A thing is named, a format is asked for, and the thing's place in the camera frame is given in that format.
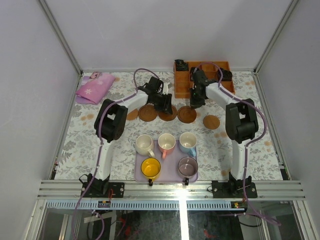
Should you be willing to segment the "light blue ceramic mug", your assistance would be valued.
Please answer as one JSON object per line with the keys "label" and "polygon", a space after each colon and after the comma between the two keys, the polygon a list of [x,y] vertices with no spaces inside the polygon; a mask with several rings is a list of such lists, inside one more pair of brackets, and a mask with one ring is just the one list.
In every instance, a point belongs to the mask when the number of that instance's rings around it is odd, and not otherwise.
{"label": "light blue ceramic mug", "polygon": [[179,137],[179,149],[191,156],[196,157],[197,137],[192,132],[184,132]]}

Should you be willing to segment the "light bamboo coaster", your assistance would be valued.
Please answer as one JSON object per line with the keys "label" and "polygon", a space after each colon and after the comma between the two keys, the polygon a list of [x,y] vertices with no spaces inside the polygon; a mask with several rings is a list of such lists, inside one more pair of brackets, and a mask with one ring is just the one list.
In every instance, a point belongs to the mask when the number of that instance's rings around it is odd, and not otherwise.
{"label": "light bamboo coaster", "polygon": [[215,130],[220,126],[220,120],[215,115],[207,115],[203,118],[203,124],[207,129]]}
{"label": "light bamboo coaster", "polygon": [[138,117],[138,115],[139,115],[138,109],[134,109],[133,111],[127,114],[126,120],[133,121]]}

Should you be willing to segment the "dark wooden grooved coaster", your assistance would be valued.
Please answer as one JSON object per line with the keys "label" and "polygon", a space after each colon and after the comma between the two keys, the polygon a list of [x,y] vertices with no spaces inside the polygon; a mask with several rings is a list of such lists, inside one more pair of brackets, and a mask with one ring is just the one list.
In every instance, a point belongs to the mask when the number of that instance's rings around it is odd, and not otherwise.
{"label": "dark wooden grooved coaster", "polygon": [[153,105],[146,104],[139,109],[138,116],[144,122],[151,122],[156,119],[158,113]]}
{"label": "dark wooden grooved coaster", "polygon": [[194,122],[197,118],[197,112],[190,106],[182,106],[177,112],[178,119],[185,124]]}
{"label": "dark wooden grooved coaster", "polygon": [[177,116],[177,109],[174,105],[171,106],[171,109],[172,109],[172,114],[169,114],[169,113],[164,113],[164,112],[159,112],[158,113],[158,117],[163,120],[163,121],[166,121],[166,122],[169,122],[169,121],[172,121],[176,118]]}

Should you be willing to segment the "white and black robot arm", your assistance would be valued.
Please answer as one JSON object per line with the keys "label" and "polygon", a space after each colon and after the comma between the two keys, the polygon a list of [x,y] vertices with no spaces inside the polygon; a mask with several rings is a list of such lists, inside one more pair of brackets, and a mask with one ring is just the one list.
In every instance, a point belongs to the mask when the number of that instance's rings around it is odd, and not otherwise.
{"label": "white and black robot arm", "polygon": [[194,69],[191,74],[193,86],[190,88],[190,107],[204,106],[210,99],[225,110],[225,131],[232,140],[232,166],[230,174],[234,181],[228,184],[228,192],[233,197],[240,197],[246,191],[241,181],[245,170],[245,145],[254,139],[259,129],[254,102],[248,98],[238,99],[219,82],[207,78],[203,70]]}
{"label": "white and black robot arm", "polygon": [[108,181],[111,173],[111,163],[115,142],[122,136],[128,113],[146,104],[154,106],[157,112],[172,114],[172,94],[165,90],[165,83],[156,77],[137,88],[130,96],[113,101],[103,101],[94,123],[100,147],[95,158],[95,169],[92,175],[97,181],[92,185],[92,191],[98,197],[105,197],[110,190]]}

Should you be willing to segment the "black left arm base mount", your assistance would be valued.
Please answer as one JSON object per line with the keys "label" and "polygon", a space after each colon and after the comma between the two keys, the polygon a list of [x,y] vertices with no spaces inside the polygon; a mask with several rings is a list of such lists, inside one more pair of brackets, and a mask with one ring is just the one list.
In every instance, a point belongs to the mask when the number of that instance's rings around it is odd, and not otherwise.
{"label": "black left arm base mount", "polygon": [[106,180],[96,179],[93,175],[83,174],[78,179],[82,184],[81,195],[84,198],[123,198],[125,192],[124,182],[110,182],[109,177]]}

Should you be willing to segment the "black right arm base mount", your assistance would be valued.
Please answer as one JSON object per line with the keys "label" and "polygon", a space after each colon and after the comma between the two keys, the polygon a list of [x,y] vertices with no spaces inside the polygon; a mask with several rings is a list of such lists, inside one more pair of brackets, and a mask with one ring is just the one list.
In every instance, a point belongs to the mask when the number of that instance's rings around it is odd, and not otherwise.
{"label": "black right arm base mount", "polygon": [[244,190],[246,196],[249,199],[256,199],[258,197],[256,191],[256,185],[252,182],[252,177],[249,176],[244,180],[245,187],[243,187],[243,180],[235,180],[235,178],[230,175],[228,181],[218,181],[212,180],[212,195],[216,199],[231,199],[231,198],[244,198]]}

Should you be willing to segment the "grey purple ceramic mug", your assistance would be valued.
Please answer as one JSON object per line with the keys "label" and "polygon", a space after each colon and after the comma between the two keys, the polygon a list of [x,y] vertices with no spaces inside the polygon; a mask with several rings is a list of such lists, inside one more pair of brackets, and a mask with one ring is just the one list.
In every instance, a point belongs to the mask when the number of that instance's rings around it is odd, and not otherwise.
{"label": "grey purple ceramic mug", "polygon": [[185,178],[191,178],[198,172],[198,162],[190,156],[183,157],[177,165],[178,173]]}

